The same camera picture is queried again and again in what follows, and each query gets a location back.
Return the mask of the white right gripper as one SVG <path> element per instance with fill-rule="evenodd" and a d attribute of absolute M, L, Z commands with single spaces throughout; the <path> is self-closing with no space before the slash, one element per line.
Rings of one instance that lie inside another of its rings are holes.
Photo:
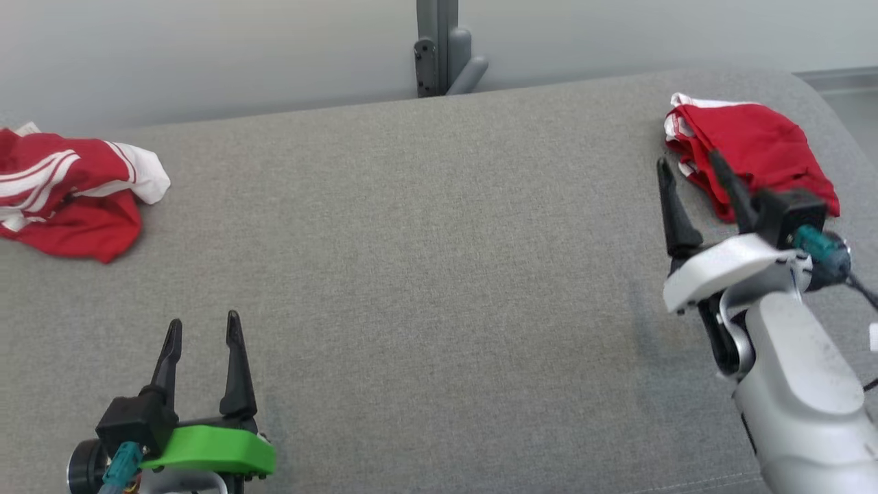
<path fill-rule="evenodd" d="M 682 260 L 691 257 L 665 281 L 663 301 L 667 312 L 676 313 L 715 294 L 722 298 L 724 313 L 733 307 L 752 305 L 771 293 L 800 299 L 811 285 L 811 257 L 797 249 L 775 249 L 756 235 L 758 213 L 750 203 L 748 187 L 720 150 L 711 150 L 709 160 L 734 210 L 738 232 L 746 235 L 737 235 L 699 253 L 703 236 L 694 228 L 678 197 L 668 160 L 657 160 L 667 255 Z"/>

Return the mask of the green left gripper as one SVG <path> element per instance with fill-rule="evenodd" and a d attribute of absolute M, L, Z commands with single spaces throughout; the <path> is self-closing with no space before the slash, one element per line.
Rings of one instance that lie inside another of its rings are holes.
<path fill-rule="evenodd" d="M 226 346 L 229 350 L 228 372 L 219 412 L 225 418 L 253 419 L 258 407 L 244 328 L 235 310 L 228 312 Z M 170 410 L 175 408 L 176 366 L 181 355 L 182 321 L 175 318 L 167 328 L 150 382 L 150 390 L 157 391 Z M 276 471 L 276 450 L 259 434 L 248 430 L 190 425 L 175 429 L 163 453 L 157 458 L 145 459 L 141 469 L 188 469 L 268 476 Z"/>

